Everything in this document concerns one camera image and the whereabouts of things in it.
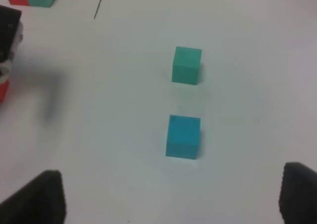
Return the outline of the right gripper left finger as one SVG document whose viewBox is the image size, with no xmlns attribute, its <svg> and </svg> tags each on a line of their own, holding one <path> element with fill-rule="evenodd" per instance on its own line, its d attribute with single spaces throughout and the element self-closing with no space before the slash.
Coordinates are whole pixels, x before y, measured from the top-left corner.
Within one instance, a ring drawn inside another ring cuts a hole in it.
<svg viewBox="0 0 317 224">
<path fill-rule="evenodd" d="M 67 215 L 62 174 L 46 170 L 0 204 L 2 224 L 63 224 Z"/>
</svg>

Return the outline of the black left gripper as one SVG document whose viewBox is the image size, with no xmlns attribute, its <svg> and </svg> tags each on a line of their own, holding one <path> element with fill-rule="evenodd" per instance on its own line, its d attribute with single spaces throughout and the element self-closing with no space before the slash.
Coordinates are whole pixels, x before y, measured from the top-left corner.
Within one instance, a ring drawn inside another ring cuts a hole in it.
<svg viewBox="0 0 317 224">
<path fill-rule="evenodd" d="M 22 11 L 0 6 L 0 83 L 9 78 L 18 45 L 23 40 Z"/>
</svg>

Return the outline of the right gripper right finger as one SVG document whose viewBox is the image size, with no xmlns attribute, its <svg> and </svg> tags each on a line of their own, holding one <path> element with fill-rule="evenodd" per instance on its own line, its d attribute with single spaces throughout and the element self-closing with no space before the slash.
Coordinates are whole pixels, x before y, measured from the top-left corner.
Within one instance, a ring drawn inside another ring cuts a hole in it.
<svg viewBox="0 0 317 224">
<path fill-rule="evenodd" d="M 300 162 L 286 163 L 278 204 L 285 224 L 315 224 L 317 172 Z"/>
</svg>

